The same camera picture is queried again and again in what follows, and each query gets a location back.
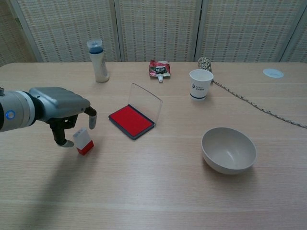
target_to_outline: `small round object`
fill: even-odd
[[[277,69],[264,69],[263,73],[271,78],[282,78],[283,72],[277,70]]]
[[[210,167],[223,174],[238,174],[257,158],[254,143],[243,133],[226,127],[208,130],[201,140],[202,155]]]
[[[15,111],[14,110],[8,110],[6,113],[5,113],[5,117],[8,119],[8,120],[12,120],[15,118]]]

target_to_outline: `braided cord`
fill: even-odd
[[[201,58],[198,60],[198,65],[199,65],[199,68],[200,68],[200,69],[206,69],[206,70],[208,70],[208,71],[210,71],[210,72],[212,71],[212,70],[211,70],[211,62],[210,62],[210,60],[209,60],[208,58],[206,58],[206,57],[201,57]],[[266,113],[266,114],[272,115],[272,116],[274,116],[274,117],[276,117],[276,118],[278,118],[278,119],[280,119],[280,120],[282,120],[282,121],[285,121],[285,122],[287,122],[287,123],[290,123],[290,124],[292,124],[292,125],[299,126],[299,127],[302,127],[302,128],[307,128],[307,125],[303,125],[303,124],[298,123],[298,122],[296,122],[296,121],[292,121],[292,120],[286,119],[286,118],[284,118],[284,117],[282,117],[282,116],[279,116],[279,115],[277,115],[277,114],[271,112],[270,110],[266,110],[266,109],[263,109],[263,108],[259,107],[257,104],[253,103],[253,102],[250,101],[249,99],[247,99],[247,98],[245,98],[245,97],[243,97],[243,96],[241,96],[241,95],[239,95],[239,94],[237,94],[237,93],[235,93],[235,92],[232,92],[229,88],[227,88],[226,86],[223,86],[221,83],[218,83],[218,82],[215,81],[215,80],[212,80],[212,82],[213,82],[214,84],[216,84],[217,86],[223,88],[224,90],[228,91],[229,93],[231,93],[231,94],[234,95],[235,97],[237,97],[237,98],[239,98],[239,99],[241,99],[241,100],[243,100],[243,101],[249,103],[250,105],[254,106],[256,109],[259,109],[260,111],[262,111],[262,112],[264,112],[264,113]]]

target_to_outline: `snack package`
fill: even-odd
[[[168,61],[151,60],[149,64],[149,76],[157,77],[159,82],[163,82],[163,77],[170,77],[171,68]]]

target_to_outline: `paper cup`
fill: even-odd
[[[205,100],[213,74],[204,69],[195,69],[190,72],[190,95],[193,100]]]

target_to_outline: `robotic hand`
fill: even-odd
[[[80,95],[60,87],[31,88],[29,92],[0,88],[0,132],[32,125],[36,120],[50,125],[55,142],[71,147],[65,129],[73,128],[78,114],[89,115],[89,128],[96,125],[96,110]]]

